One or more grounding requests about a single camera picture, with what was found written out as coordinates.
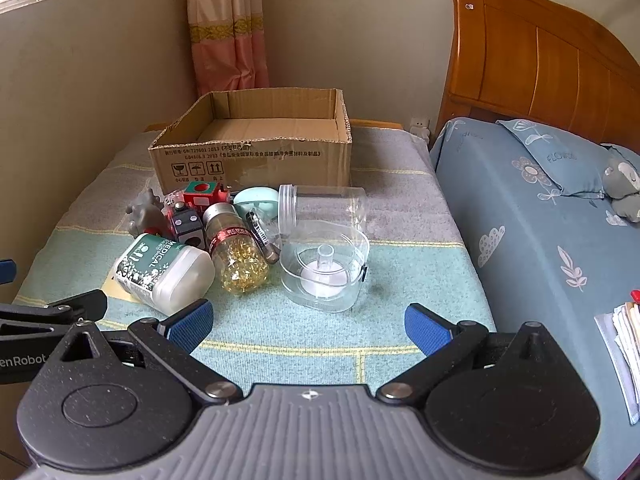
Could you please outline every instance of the bed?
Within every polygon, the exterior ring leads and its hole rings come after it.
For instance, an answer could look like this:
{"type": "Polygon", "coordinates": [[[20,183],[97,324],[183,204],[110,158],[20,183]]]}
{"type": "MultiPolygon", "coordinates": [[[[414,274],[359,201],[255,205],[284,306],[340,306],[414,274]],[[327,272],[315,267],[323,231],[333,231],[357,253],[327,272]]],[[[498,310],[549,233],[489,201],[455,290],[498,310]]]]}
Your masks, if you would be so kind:
{"type": "Polygon", "coordinates": [[[607,200],[560,196],[543,173],[533,178],[540,168],[495,121],[545,123],[638,152],[640,66],[604,27],[548,0],[453,3],[436,176],[497,329],[540,320],[590,388],[602,425],[586,468],[615,480],[640,453],[640,424],[629,423],[593,317],[638,288],[640,228],[607,200]]]}
{"type": "MultiPolygon", "coordinates": [[[[101,329],[162,317],[132,301],[110,267],[131,243],[127,203],[159,190],[147,147],[136,136],[76,199],[37,255],[15,299],[43,305],[93,288],[108,295],[101,329]]],[[[207,298],[214,328],[193,355],[248,393],[253,382],[381,384],[423,354],[404,333],[404,310],[417,301],[458,322],[494,322],[468,253],[447,209],[423,139],[402,130],[352,128],[351,180],[367,192],[371,240],[366,280],[355,306],[328,314],[286,299],[274,272],[267,286],[237,298],[214,283],[207,298]]]]}

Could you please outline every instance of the blue bedsheet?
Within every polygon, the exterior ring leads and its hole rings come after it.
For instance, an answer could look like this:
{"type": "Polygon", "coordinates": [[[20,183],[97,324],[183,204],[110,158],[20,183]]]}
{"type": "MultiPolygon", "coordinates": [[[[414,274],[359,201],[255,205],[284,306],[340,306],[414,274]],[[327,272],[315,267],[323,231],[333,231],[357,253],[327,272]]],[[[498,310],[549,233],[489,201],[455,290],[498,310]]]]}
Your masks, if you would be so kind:
{"type": "Polygon", "coordinates": [[[495,324],[541,321],[571,359],[602,416],[587,470],[615,480],[640,453],[593,317],[640,288],[640,227],[607,200],[560,196],[525,147],[499,124],[449,121],[431,160],[495,324]]]}

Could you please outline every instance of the screw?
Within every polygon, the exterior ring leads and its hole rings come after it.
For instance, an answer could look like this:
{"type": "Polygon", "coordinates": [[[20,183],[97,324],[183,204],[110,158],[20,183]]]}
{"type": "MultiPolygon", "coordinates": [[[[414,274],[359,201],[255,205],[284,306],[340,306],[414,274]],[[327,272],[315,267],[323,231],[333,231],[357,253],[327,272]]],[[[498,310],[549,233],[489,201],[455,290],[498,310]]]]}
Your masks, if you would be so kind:
{"type": "Polygon", "coordinates": [[[406,383],[389,383],[382,386],[380,392],[387,399],[405,399],[414,392],[414,389],[406,383]]]}
{"type": "Polygon", "coordinates": [[[209,397],[214,399],[228,399],[236,393],[238,388],[229,381],[218,381],[217,383],[209,384],[204,391],[209,397]]]}

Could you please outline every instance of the striped blanket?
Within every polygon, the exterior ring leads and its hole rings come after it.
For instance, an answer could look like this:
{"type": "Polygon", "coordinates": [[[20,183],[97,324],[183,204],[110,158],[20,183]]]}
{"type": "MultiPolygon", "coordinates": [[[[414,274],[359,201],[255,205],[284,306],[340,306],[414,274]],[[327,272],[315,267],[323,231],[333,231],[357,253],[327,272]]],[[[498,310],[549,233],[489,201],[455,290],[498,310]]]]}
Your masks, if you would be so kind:
{"type": "MultiPolygon", "coordinates": [[[[422,354],[404,333],[407,304],[417,301],[457,322],[494,328],[482,286],[429,162],[425,142],[401,130],[353,130],[351,179],[367,191],[369,272],[356,305],[326,314],[287,300],[278,273],[241,298],[217,283],[211,334],[194,357],[240,385],[367,383],[373,391],[422,354]]],[[[62,217],[36,257],[15,303],[42,305],[103,288],[100,325],[120,330],[158,312],[123,293],[110,267],[132,238],[124,209],[142,189],[159,192],[146,148],[157,132],[136,136],[62,217]]]]}

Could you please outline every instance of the clear plastic jar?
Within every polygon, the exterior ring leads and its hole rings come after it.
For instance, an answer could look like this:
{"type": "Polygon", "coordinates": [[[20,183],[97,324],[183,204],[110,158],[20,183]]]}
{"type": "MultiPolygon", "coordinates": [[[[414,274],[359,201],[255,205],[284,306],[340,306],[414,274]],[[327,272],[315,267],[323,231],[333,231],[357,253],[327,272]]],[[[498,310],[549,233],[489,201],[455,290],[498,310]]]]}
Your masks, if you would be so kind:
{"type": "Polygon", "coordinates": [[[222,288],[242,294],[261,286],[269,266],[235,208],[228,203],[214,204],[204,212],[202,221],[222,288]]]}
{"type": "Polygon", "coordinates": [[[113,266],[124,290],[167,316],[204,297],[215,275],[205,251],[149,234],[137,237],[113,266]]]}
{"type": "Polygon", "coordinates": [[[324,312],[343,312],[358,297],[367,273],[369,240],[353,227],[322,220],[298,222],[280,253],[287,297],[324,312]]]}
{"type": "Polygon", "coordinates": [[[280,186],[280,235],[287,237],[300,221],[306,220],[324,220],[365,232],[367,195],[361,187],[280,186]]]}

